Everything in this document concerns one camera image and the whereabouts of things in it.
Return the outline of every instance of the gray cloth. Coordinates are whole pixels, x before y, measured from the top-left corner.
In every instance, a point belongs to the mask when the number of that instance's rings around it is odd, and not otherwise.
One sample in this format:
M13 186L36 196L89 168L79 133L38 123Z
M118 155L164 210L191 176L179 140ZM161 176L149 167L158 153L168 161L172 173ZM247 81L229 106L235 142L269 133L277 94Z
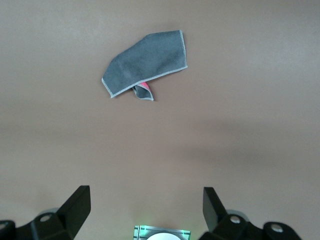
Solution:
M111 98L133 88L139 99L153 101L146 82L187 67L181 30L152 33L116 56L106 69L102 83Z

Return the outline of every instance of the microfiber towel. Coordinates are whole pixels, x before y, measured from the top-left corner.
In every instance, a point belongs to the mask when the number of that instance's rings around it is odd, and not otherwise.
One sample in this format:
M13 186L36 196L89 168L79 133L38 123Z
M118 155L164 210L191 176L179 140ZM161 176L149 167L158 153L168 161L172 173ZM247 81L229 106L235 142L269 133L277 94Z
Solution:
M187 67L181 30L152 33L117 55L106 69L102 83L111 98L132 88L139 99L153 101L146 82Z

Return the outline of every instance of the folded cloth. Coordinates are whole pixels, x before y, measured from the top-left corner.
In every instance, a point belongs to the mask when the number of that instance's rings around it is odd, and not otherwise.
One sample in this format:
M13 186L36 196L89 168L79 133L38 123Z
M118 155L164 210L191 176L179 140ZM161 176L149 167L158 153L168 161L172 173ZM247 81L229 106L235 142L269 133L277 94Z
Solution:
M102 83L111 98L133 88L139 99L153 101L146 82L187 67L181 30L152 33L117 55L106 69Z

